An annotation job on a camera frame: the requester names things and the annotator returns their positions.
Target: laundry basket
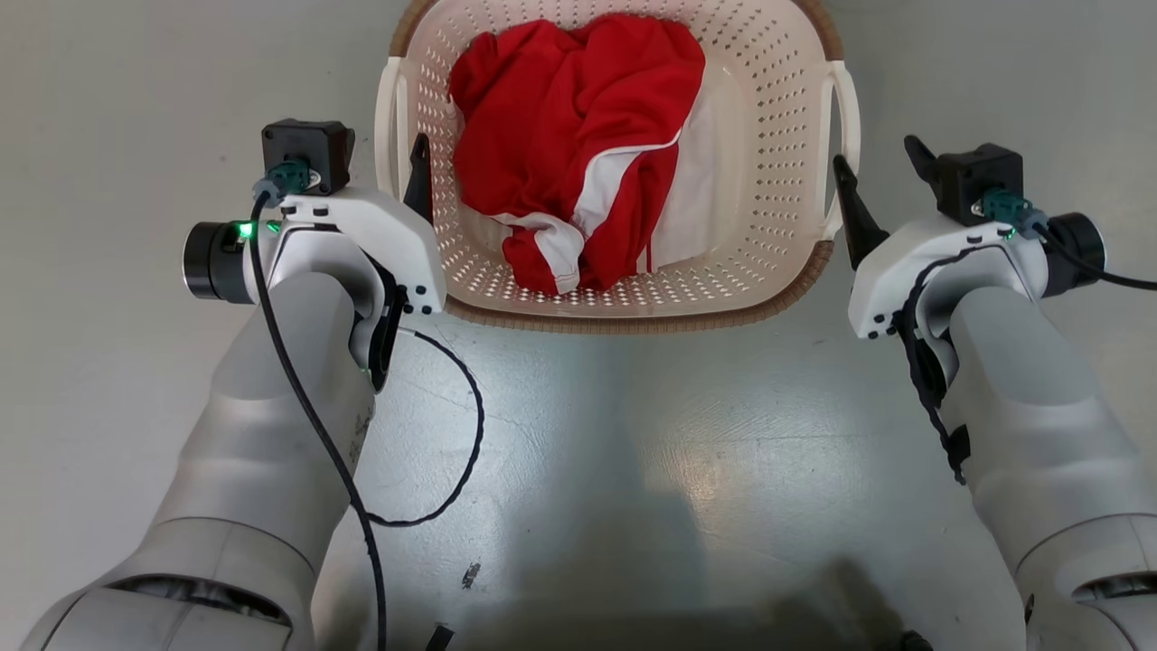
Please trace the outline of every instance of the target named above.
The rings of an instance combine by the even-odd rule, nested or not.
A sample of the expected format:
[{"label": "laundry basket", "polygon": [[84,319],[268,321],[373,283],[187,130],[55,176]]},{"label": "laundry basket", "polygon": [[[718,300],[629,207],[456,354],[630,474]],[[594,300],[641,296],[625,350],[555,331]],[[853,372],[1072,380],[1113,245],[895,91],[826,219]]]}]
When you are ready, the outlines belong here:
[{"label": "laundry basket", "polygon": [[[550,296],[515,283],[503,225],[462,205],[447,95],[471,39],[546,19],[565,29],[607,13],[686,24],[707,54],[701,93],[716,117],[712,246],[697,258],[597,291]],[[396,195],[418,133],[430,141],[434,229],[447,311],[500,327],[561,333],[672,333],[767,318],[824,269],[841,220],[825,212],[832,94],[840,149],[855,170],[860,111],[842,46],[818,0],[413,0],[393,36],[375,118],[377,183]]]}]

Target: concrete floor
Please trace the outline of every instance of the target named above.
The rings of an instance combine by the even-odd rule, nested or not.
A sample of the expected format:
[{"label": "concrete floor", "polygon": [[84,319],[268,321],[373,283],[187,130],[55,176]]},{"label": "concrete floor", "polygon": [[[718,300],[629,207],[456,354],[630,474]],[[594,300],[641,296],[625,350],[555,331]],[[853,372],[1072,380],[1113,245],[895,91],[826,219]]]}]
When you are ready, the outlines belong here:
[{"label": "concrete floor", "polygon": [[[900,139],[995,141],[1045,209],[1093,215],[1111,266],[1157,276],[1157,5],[828,0],[864,126],[861,187],[894,228],[933,209]],[[191,298],[180,244],[234,219],[281,117],[369,135],[398,0],[8,0],[0,7],[0,646],[127,555],[249,309]],[[370,151],[355,183],[373,183]],[[1020,608],[952,482],[894,341],[852,338],[841,252],[790,311],[656,339],[423,321],[474,370],[487,439],[441,520],[379,534],[391,641],[420,649],[1023,648]],[[1157,460],[1157,302],[1097,286],[1045,308]],[[358,482],[386,517],[450,489],[469,390],[405,340]],[[419,362],[435,375],[419,375]],[[339,527],[315,614],[366,627]],[[480,564],[471,590],[467,567]]]}]

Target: brown basket rim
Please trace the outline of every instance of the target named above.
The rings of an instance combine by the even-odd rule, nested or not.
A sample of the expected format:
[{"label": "brown basket rim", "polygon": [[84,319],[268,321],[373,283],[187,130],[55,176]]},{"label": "brown basket rim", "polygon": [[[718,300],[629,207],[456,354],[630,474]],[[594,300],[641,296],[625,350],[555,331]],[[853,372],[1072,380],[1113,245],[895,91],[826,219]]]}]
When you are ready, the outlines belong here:
[{"label": "brown basket rim", "polygon": [[[820,0],[791,0],[803,10],[824,46],[827,60],[843,59],[843,42],[835,30],[835,23],[824,9]],[[398,21],[398,28],[390,42],[391,57],[405,57],[414,30],[422,16],[437,0],[411,0],[405,13]],[[771,298],[740,309],[715,311],[710,313],[692,313],[687,316],[640,316],[632,318],[583,318],[561,316],[537,316],[514,313],[496,309],[474,306],[460,298],[448,295],[445,311],[464,320],[492,325],[496,328],[533,331],[540,333],[562,333],[583,335],[658,335],[668,333],[691,333],[714,331],[746,325],[775,316],[795,304],[803,294],[816,283],[819,274],[832,257],[832,242],[820,239],[811,250],[811,256],[791,283]]]}]

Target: basket handle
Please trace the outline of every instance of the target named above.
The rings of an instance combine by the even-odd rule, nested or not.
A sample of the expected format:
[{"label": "basket handle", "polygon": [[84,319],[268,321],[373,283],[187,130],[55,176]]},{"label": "basket handle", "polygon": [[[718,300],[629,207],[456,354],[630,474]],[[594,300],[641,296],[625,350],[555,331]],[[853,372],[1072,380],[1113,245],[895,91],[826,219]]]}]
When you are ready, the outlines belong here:
[{"label": "basket handle", "polygon": [[[824,135],[824,146],[820,148],[820,155],[827,155],[827,134],[832,125],[831,105],[832,93],[834,91],[835,101],[840,106],[840,153],[848,160],[852,171],[858,172],[860,102],[856,99],[856,87],[852,83],[852,75],[848,74],[848,68],[845,67],[843,61],[827,61],[827,64],[828,71],[824,77],[823,91],[820,93],[820,97],[823,97],[823,112],[820,113],[823,125],[820,133]],[[827,173],[820,177],[819,185],[819,200],[823,205],[823,201],[827,199]],[[832,205],[828,207],[827,216],[824,219],[821,238],[833,239],[841,225],[843,225],[843,215],[840,212],[840,201],[835,197],[832,197]]]},{"label": "basket handle", "polygon": [[374,109],[374,167],[377,187],[396,199],[410,182],[410,83],[404,57],[390,57]]}]

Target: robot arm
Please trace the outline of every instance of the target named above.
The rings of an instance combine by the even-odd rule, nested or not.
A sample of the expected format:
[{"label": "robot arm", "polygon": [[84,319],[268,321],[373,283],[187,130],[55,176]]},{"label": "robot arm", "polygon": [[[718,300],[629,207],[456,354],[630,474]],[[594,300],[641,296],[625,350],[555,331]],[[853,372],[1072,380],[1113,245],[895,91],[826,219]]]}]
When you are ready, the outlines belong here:
[{"label": "robot arm", "polygon": [[[429,221],[388,194],[344,188],[348,173],[325,162],[348,160],[327,157],[352,142],[346,133],[338,123],[266,127],[266,147],[286,149],[274,160],[319,168],[314,185],[256,230],[199,223],[185,278],[196,295],[253,302],[246,247],[259,246],[286,350],[352,474],[399,317],[441,311],[445,282]],[[311,650],[317,572],[348,506],[255,311],[213,375],[141,546],[53,606],[22,649]]]},{"label": "robot arm", "polygon": [[1007,149],[930,160],[907,145],[942,214],[893,235],[837,165],[853,328],[904,341],[949,464],[1020,592],[1029,649],[1157,649],[1157,491],[1091,368],[1037,305],[1092,281],[1051,246],[1100,268],[1100,236],[1076,214],[1048,220],[1047,243],[988,219],[994,190],[1022,191]]}]

